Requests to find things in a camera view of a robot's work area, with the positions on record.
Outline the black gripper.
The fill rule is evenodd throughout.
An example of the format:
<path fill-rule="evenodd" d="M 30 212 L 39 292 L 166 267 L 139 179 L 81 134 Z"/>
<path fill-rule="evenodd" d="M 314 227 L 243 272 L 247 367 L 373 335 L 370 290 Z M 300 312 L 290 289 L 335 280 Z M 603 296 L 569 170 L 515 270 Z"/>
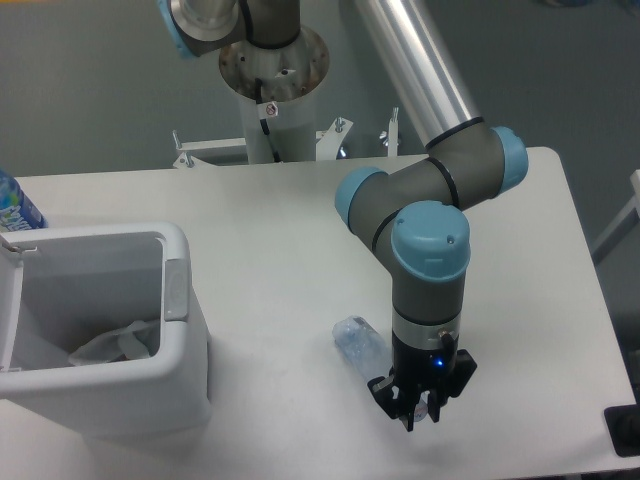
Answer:
<path fill-rule="evenodd" d="M 425 400 L 421 394 L 428 392 L 428 415 L 437 423 L 441 409 L 450 398 L 461 395 L 477 369 L 467 350 L 459 350 L 456 356 L 457 347 L 458 338 L 448 333 L 444 341 L 437 341 L 435 349 L 422 350 L 404 343 L 393 332 L 394 376 L 380 376 L 367 382 L 377 405 L 389 418 L 399 420 L 412 432 L 415 423 L 425 418 Z"/>

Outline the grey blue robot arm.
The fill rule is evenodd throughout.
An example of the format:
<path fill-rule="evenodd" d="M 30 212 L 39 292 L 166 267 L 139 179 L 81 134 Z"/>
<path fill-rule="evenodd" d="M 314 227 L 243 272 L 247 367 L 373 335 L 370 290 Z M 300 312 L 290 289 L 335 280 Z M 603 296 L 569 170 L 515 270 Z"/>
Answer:
<path fill-rule="evenodd" d="M 243 110 L 253 164 L 312 160 L 306 99 L 326 77 L 323 39 L 296 1 L 162 1 L 178 52 L 219 55 Z M 409 118 L 423 160 L 395 173 L 359 168 L 339 184 L 335 207 L 392 279 L 392 360 L 368 388 L 381 409 L 412 429 L 440 416 L 476 370 L 458 346 L 470 226 L 465 210 L 517 186 L 528 171 L 523 142 L 491 128 L 474 105 L 421 1 L 356 5 Z"/>

